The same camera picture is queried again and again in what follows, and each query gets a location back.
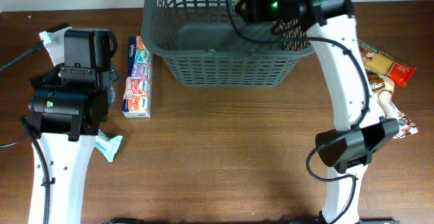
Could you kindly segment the grey plastic shopping basket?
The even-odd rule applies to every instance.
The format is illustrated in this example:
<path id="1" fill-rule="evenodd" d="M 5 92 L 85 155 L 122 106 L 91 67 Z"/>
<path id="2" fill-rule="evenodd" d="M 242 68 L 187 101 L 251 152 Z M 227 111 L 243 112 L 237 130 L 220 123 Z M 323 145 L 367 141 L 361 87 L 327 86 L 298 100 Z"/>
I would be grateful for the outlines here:
<path id="1" fill-rule="evenodd" d="M 141 37 L 174 78 L 193 87 L 272 88 L 300 58 L 314 52 L 297 21 L 273 35 L 271 23 L 246 24 L 227 12 L 225 0 L 144 0 Z"/>

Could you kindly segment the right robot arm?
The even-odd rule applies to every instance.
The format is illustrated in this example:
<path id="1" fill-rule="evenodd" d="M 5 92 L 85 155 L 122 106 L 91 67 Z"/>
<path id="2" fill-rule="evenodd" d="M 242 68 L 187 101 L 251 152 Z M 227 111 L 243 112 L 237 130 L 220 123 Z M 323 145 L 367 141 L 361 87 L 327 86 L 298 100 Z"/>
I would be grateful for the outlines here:
<path id="1" fill-rule="evenodd" d="M 334 113 L 334 129 L 319 133 L 313 154 L 328 169 L 319 223 L 359 223 L 362 178 L 374 154 L 398 132 L 370 88 L 357 40 L 351 0 L 234 0 L 229 14 L 248 24 L 272 22 L 271 43 L 283 42 L 282 22 L 295 20 L 319 59 Z"/>

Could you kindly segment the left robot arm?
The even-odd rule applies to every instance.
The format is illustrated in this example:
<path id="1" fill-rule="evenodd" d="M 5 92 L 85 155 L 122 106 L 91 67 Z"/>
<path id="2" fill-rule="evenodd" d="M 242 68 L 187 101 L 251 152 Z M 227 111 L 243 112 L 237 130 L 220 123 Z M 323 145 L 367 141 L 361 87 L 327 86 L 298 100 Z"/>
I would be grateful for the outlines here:
<path id="1" fill-rule="evenodd" d="M 87 167 L 116 99 L 113 32 L 69 26 L 60 46 L 53 68 L 30 80 L 22 118 L 34 159 L 29 223 L 80 223 Z"/>

